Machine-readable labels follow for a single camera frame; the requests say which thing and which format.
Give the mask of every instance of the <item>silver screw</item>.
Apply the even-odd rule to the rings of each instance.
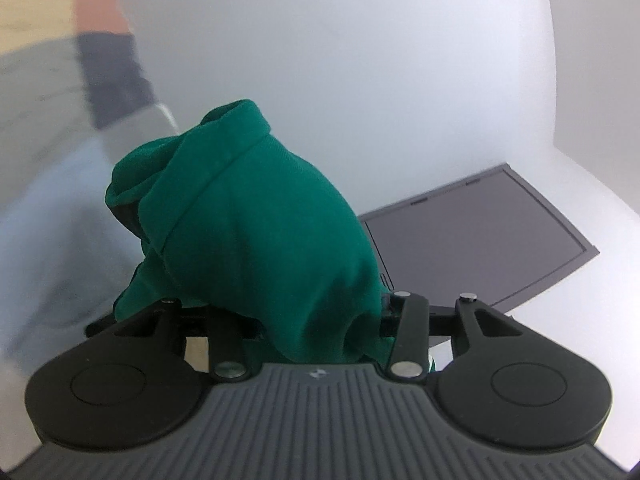
[[[478,297],[472,292],[463,292],[462,294],[460,294],[460,300],[464,301],[465,303],[473,303],[477,299]]]
[[[422,367],[413,361],[399,361],[391,365],[391,373],[396,377],[411,379],[422,374]]]
[[[237,379],[246,373],[246,368],[241,363],[235,361],[224,361],[218,363],[213,369],[217,376],[225,379]]]

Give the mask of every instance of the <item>white surface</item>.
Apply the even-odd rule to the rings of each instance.
[[[507,161],[602,252],[514,316],[597,364],[599,440],[640,459],[640,219],[552,147],[548,0],[123,0],[181,128],[254,99],[357,213]]]
[[[550,0],[556,146],[640,213],[640,0]]]

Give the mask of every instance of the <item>green cloth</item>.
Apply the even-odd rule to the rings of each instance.
[[[244,345],[254,360],[385,365],[369,241],[334,186],[270,130],[238,101],[116,165],[106,203],[145,259],[115,317],[180,298],[259,320],[265,337]]]

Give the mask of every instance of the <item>circular cap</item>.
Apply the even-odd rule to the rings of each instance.
[[[237,379],[246,373],[246,368],[244,368],[241,363],[235,361],[224,361],[223,363],[218,363],[215,368],[213,368],[213,371],[219,377]]]
[[[71,390],[87,404],[114,406],[139,396],[145,383],[145,375],[133,366],[101,364],[76,375]]]
[[[535,363],[500,368],[491,378],[491,386],[507,402],[532,407],[556,402],[566,391],[566,381],[559,372]]]
[[[413,361],[399,361],[391,365],[391,373],[396,377],[411,379],[422,374],[422,367]]]
[[[462,301],[466,301],[471,303],[472,301],[475,301],[478,299],[478,296],[476,296],[474,293],[472,292],[463,292],[462,294],[460,294],[460,299]]]

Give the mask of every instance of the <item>gray wall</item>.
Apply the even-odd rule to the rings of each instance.
[[[550,0],[555,145],[640,212],[640,0]]]

